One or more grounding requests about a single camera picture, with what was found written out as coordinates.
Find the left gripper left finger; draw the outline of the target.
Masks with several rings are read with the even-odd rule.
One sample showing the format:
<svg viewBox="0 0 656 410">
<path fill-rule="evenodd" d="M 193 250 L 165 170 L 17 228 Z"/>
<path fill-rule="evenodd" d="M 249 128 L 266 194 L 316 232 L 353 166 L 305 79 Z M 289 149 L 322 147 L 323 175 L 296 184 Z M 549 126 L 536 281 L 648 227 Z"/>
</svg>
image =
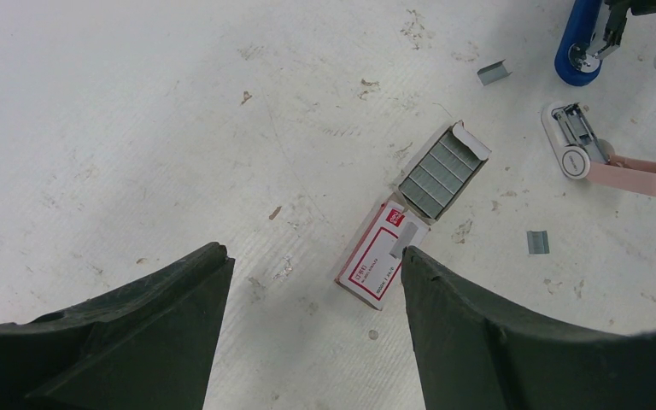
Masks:
<svg viewBox="0 0 656 410">
<path fill-rule="evenodd" d="M 85 302 L 0 324 L 0 409 L 200 409 L 235 261 L 208 243 Z"/>
</svg>

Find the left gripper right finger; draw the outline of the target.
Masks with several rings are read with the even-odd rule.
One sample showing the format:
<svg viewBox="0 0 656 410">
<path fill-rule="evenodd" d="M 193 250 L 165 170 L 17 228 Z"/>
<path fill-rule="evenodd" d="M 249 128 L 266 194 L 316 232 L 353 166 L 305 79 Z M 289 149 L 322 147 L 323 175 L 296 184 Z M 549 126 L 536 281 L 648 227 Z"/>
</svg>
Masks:
<svg viewBox="0 0 656 410">
<path fill-rule="evenodd" d="M 427 408 L 656 409 L 656 331 L 552 319 L 413 246 L 401 280 Z"/>
</svg>

